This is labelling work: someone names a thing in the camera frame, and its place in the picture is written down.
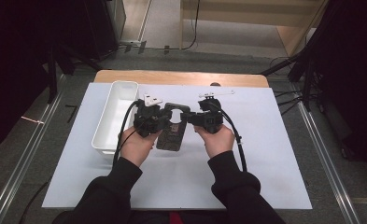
black cable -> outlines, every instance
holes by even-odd
[[[133,132],[130,133],[130,135],[127,136],[127,138],[125,138],[125,140],[122,142],[119,151],[122,149],[122,147],[124,146],[125,142],[128,140],[128,138],[130,138],[134,133],[137,132],[137,129],[135,129]]]
[[[193,19],[191,19],[190,20],[190,24],[191,24],[191,29],[192,29],[192,32],[194,33],[194,36],[196,36],[196,34],[197,34],[197,28],[194,28],[194,24],[192,24],[192,21],[193,21]],[[196,47],[195,47],[195,49],[194,50],[196,50],[197,48],[198,48],[198,42],[196,42],[195,41],[195,43],[196,43]]]
[[[117,146],[116,146],[116,152],[114,153],[113,166],[116,164],[117,159],[119,158],[121,137],[122,137],[122,133],[124,132],[124,128],[125,128],[125,124],[127,122],[128,116],[130,114],[130,111],[134,107],[134,105],[137,105],[137,104],[138,104],[138,101],[132,102],[130,104],[130,106],[128,107],[127,112],[125,113],[124,120],[122,121],[122,124],[121,124],[121,129],[120,129],[120,133],[119,133],[119,140],[118,140]]]
[[[290,111],[294,106],[296,106],[300,101],[295,102],[293,105],[291,105],[288,109],[286,109],[284,112],[281,113],[281,116],[286,114],[288,111]]]
[[[319,87],[322,79],[323,79],[323,75],[315,71],[315,75],[313,76],[311,86],[314,87],[317,93],[322,92],[322,89]]]
[[[201,0],[198,0],[197,12],[195,15],[194,39],[192,40],[191,44],[184,49],[159,49],[159,50],[186,50],[186,49],[190,49],[194,45],[194,43],[197,41],[197,24],[198,24],[198,14],[200,12],[200,2]]]
[[[43,188],[45,188],[48,185],[51,178],[52,178],[52,176],[40,187],[40,189],[37,190],[35,195],[32,197],[31,201],[29,201],[29,203],[26,205],[25,210],[22,213],[19,224],[23,224],[25,222],[26,214],[28,213],[30,206],[32,205],[32,203],[35,200],[35,198],[37,197],[37,195],[41,192],[41,190],[43,190]]]
[[[217,110],[219,110],[221,112],[221,114],[223,115],[223,117],[232,125],[233,133],[235,135],[235,141],[236,141],[236,144],[238,145],[238,152],[239,152],[239,157],[241,159],[242,171],[247,172],[247,161],[245,159],[245,154],[244,154],[244,150],[242,149],[242,143],[241,143],[242,137],[239,135],[238,131],[236,130],[235,125],[233,125],[233,120],[219,106],[217,106],[215,104],[212,104],[212,103],[209,103],[209,102],[207,102],[207,103],[209,105],[214,106]]]
[[[301,92],[301,91],[274,91],[274,93],[277,93],[277,92],[281,92],[281,93],[279,93],[278,95],[276,95],[275,98],[276,97],[279,97],[279,96],[282,96],[282,95],[289,94],[289,93],[297,93],[297,92]]]
[[[273,65],[273,62],[275,61],[275,60],[277,60],[277,59],[287,59],[288,60],[288,62],[289,62],[289,57],[276,57],[276,58],[274,58],[273,60],[271,60],[270,61],[270,64],[269,64],[269,67],[271,68],[272,67],[272,65]],[[275,75],[277,75],[277,76],[281,76],[280,74],[278,74],[277,72],[274,72],[274,74]]]
[[[278,105],[278,106],[287,105],[287,104],[289,104],[289,103],[291,103],[291,102],[294,102],[294,101],[300,101],[300,100],[302,100],[302,96],[295,97],[295,98],[293,98],[293,99],[291,99],[291,100],[289,100],[289,101],[285,101],[285,102],[282,102],[282,103],[278,103],[277,105]]]

black jacket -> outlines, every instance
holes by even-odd
[[[208,164],[215,176],[212,192],[226,206],[229,223],[285,223],[260,195],[258,178],[239,170],[232,151],[220,153]],[[141,175],[137,166],[119,158],[108,176],[91,182],[64,223],[128,223],[131,188]],[[195,220],[191,216],[188,222]]]

metal frame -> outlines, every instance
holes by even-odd
[[[293,88],[294,91],[298,91],[300,89],[293,83],[291,83],[291,87]],[[329,155],[328,149],[323,143],[323,139],[320,136],[318,127],[314,121],[312,113],[306,110],[302,102],[299,103],[299,109],[303,116],[303,120],[308,129],[308,132],[312,138],[312,141],[314,142],[314,146],[319,155],[320,162],[322,163],[326,176],[329,179],[332,191],[334,192],[334,196],[340,206],[340,209],[343,213],[346,223],[360,224],[358,214],[356,213],[354,205],[348,193],[346,192],[346,187],[344,186],[343,181],[341,180],[337,170],[335,169],[334,163],[332,162],[332,158]]]
[[[0,223],[2,223],[9,206],[11,205],[12,200],[17,193],[23,178],[25,177],[26,171],[31,164],[32,159],[35,156],[35,153],[40,145],[40,142],[46,132],[49,123],[55,113],[58,104],[61,101],[63,92],[64,92],[64,83],[66,81],[66,77],[61,75],[59,80],[58,86],[60,91],[55,97],[55,100],[52,104],[47,105],[40,120],[43,123],[37,123],[35,130],[32,134],[31,139],[29,140],[28,144],[26,145],[25,150],[23,151],[20,160],[18,161],[14,171],[12,172],[10,178],[8,179],[7,183],[4,185],[1,194],[0,194]]]

white container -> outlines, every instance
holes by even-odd
[[[116,152],[119,133],[125,114],[131,103],[138,99],[138,84],[132,81],[113,82],[102,117],[92,139],[94,147],[101,155],[112,162]],[[134,125],[136,106],[132,108],[124,130]]]

right hand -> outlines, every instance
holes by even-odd
[[[127,137],[134,132],[134,127],[125,130],[122,133],[121,142],[124,142]],[[151,133],[147,137],[142,137],[139,133],[133,133],[121,148],[121,156],[139,167],[148,157],[149,152],[153,148],[154,141],[162,131]]]
[[[203,138],[209,158],[213,158],[222,152],[233,150],[235,136],[233,131],[224,124],[220,125],[217,133],[209,133],[200,126],[194,126],[194,130]]]

